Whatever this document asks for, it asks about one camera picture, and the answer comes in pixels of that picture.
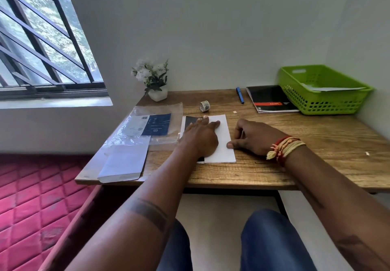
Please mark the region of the person's left hand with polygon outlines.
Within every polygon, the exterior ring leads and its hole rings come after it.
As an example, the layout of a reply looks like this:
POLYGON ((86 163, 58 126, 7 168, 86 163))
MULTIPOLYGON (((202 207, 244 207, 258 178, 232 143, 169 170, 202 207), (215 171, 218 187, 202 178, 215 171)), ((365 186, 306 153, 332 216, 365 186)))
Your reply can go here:
POLYGON ((188 159, 198 160, 211 156, 218 146, 216 131, 208 128, 190 129, 190 125, 179 140, 177 149, 188 159))

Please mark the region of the person's right hand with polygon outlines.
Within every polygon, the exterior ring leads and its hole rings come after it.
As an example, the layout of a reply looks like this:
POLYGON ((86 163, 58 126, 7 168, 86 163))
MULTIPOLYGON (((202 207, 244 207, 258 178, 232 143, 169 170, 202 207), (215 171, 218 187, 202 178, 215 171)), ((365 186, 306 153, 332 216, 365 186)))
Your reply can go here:
POLYGON ((273 144, 288 137, 282 131, 263 122, 239 119, 233 140, 250 140, 255 155, 266 156, 273 144))

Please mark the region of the white paper sheet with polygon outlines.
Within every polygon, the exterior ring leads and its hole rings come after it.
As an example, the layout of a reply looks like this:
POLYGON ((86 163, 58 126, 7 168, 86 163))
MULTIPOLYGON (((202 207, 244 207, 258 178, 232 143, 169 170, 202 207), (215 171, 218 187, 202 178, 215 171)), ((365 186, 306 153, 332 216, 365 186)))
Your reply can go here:
POLYGON ((231 141, 231 136, 227 124, 226 115, 208 116, 210 122, 220 121, 220 126, 216 129, 218 138, 218 146, 215 152, 209 157, 201 157, 198 159, 198 164, 214 164, 214 163, 236 163, 236 157, 233 149, 227 148, 227 143, 231 141))

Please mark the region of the person's left forearm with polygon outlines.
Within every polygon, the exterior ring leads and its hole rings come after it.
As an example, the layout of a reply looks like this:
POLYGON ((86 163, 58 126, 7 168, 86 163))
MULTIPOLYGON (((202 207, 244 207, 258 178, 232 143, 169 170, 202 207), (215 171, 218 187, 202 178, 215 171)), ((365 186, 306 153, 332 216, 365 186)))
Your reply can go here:
POLYGON ((65 271, 156 271, 200 150, 180 144, 90 238, 65 271))

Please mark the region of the person's right forearm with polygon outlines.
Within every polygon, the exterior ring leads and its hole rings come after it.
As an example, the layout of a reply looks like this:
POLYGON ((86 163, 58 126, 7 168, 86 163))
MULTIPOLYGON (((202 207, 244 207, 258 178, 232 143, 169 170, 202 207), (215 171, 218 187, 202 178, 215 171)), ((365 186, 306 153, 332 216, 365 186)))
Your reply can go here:
POLYGON ((294 179, 335 247, 355 271, 390 271, 390 210, 302 141, 280 144, 277 160, 294 179))

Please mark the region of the black card sheet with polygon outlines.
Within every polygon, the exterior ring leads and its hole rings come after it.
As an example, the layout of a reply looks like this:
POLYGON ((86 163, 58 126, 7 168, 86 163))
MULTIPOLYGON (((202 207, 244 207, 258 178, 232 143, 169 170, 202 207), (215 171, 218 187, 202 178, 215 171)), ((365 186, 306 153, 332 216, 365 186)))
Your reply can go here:
POLYGON ((183 116, 183 118, 182 118, 182 125, 181 125, 181 131, 180 131, 180 139, 182 138, 182 136, 183 136, 184 132, 186 131, 186 129, 188 128, 188 126, 190 124, 196 123, 197 120, 198 120, 198 117, 183 116))

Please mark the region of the dark blue booklet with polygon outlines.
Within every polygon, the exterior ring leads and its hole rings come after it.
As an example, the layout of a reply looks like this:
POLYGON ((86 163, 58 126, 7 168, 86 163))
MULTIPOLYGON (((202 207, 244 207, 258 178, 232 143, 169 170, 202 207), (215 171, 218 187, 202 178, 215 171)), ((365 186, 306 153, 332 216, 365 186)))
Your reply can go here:
POLYGON ((168 135, 168 129, 171 120, 171 113, 160 115, 142 116, 143 122, 142 136, 165 136, 168 135))

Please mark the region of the clear plastic bag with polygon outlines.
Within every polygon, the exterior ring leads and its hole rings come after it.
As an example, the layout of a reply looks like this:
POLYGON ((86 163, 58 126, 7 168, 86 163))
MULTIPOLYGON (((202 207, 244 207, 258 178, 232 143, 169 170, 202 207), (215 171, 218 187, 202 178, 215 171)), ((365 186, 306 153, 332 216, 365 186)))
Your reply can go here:
POLYGON ((182 103, 167 106, 135 106, 133 110, 129 113, 129 115, 126 116, 124 120, 119 124, 115 131, 113 131, 113 133, 107 138, 107 140, 98 150, 98 152, 96 152, 92 159, 86 164, 83 170, 75 178, 75 181, 78 184, 87 185, 103 184, 97 179, 97 177, 108 158, 109 149, 113 145, 149 145, 147 154, 148 152, 156 151, 172 151, 176 146, 180 136, 182 116, 182 103), (129 116, 160 115, 168 113, 171 113, 168 135, 125 136, 122 134, 122 129, 129 116))

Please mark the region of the black notebook with red stripe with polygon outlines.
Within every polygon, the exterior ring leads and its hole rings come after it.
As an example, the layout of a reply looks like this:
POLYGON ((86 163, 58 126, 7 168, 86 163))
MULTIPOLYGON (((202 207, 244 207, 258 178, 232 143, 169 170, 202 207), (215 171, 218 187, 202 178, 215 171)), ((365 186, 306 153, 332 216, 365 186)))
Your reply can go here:
POLYGON ((246 91, 259 114, 299 112, 278 85, 249 86, 246 91))

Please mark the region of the white flower pot plant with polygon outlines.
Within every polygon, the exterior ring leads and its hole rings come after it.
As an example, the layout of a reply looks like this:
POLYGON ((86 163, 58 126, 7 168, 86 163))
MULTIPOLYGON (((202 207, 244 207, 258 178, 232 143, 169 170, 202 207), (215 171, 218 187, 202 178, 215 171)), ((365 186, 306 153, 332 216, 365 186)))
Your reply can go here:
POLYGON ((139 60, 131 69, 132 75, 144 84, 145 96, 149 96, 155 102, 163 101, 168 97, 168 63, 169 59, 161 64, 139 60))

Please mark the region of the white printed leaflet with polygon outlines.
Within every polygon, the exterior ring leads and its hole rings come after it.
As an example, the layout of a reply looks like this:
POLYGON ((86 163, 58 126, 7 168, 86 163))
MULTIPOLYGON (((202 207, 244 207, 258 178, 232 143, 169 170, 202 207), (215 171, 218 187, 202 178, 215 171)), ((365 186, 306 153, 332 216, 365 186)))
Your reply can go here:
POLYGON ((125 136, 141 136, 149 121, 149 117, 149 115, 129 116, 122 129, 122 134, 125 136))

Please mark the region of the white envelope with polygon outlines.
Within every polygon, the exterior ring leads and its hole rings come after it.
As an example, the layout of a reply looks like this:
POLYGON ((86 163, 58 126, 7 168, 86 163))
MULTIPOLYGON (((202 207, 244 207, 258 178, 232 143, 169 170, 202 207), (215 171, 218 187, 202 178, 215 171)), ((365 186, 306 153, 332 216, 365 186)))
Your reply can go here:
POLYGON ((103 183, 138 180, 149 145, 113 145, 97 179, 103 183))

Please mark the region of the green plastic basket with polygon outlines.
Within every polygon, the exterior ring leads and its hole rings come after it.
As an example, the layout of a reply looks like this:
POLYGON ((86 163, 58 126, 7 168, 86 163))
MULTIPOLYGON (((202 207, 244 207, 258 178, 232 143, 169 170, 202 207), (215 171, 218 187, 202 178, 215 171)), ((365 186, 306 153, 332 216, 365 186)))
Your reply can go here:
POLYGON ((374 90, 325 65, 284 66, 278 71, 278 84, 288 99, 304 115, 351 115, 374 90), (301 83, 314 87, 365 87, 352 91, 309 91, 301 83))

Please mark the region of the person's right leg in jeans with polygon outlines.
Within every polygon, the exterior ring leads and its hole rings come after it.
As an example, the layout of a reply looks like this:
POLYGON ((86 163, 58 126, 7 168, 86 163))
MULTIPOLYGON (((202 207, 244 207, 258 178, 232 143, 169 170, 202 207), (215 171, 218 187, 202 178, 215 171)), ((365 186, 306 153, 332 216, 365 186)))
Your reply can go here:
POLYGON ((240 271, 317 271, 295 227, 282 214, 261 209, 241 233, 240 271))

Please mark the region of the person's leg in jeans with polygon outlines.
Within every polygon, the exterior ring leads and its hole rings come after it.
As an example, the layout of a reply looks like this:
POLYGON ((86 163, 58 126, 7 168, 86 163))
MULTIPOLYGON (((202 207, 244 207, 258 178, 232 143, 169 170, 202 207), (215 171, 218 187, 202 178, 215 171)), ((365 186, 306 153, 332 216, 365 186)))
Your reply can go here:
POLYGON ((317 271, 295 227, 282 214, 261 209, 241 233, 240 271, 317 271))
POLYGON ((183 225, 175 219, 156 271, 193 271, 190 240, 183 225))

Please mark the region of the white paper in basket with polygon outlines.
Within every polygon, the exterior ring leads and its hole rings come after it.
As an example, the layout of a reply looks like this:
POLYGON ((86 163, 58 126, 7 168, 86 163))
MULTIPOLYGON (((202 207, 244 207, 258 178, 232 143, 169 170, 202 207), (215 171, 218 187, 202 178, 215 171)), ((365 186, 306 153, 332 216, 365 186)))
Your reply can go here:
POLYGON ((352 90, 363 90, 365 87, 356 87, 356 88, 347 88, 347 87, 314 87, 312 85, 307 85, 301 83, 303 87, 308 89, 309 91, 352 91, 352 90))

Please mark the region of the person's left leg in jeans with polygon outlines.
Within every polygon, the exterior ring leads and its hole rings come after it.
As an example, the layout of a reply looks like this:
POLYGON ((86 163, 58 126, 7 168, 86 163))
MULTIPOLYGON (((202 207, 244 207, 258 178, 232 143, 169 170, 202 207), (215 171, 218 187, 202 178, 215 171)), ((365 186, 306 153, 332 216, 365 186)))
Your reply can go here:
POLYGON ((175 219, 156 271, 193 271, 190 240, 183 225, 175 219))

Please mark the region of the dark metal window grille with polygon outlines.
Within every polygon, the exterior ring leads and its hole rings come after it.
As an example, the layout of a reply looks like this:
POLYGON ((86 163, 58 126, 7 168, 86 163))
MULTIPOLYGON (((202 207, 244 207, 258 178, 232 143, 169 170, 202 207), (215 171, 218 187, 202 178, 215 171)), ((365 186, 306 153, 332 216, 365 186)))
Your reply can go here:
POLYGON ((0 0, 0 101, 108 97, 71 0, 0 0))

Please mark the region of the pink quilted mattress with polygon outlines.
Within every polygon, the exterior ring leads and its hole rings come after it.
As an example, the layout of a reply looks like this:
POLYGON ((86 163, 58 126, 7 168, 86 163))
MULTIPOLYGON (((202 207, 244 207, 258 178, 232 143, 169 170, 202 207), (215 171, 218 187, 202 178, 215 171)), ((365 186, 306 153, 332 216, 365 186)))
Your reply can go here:
POLYGON ((0 271, 65 271, 100 191, 75 181, 91 158, 0 154, 0 271))

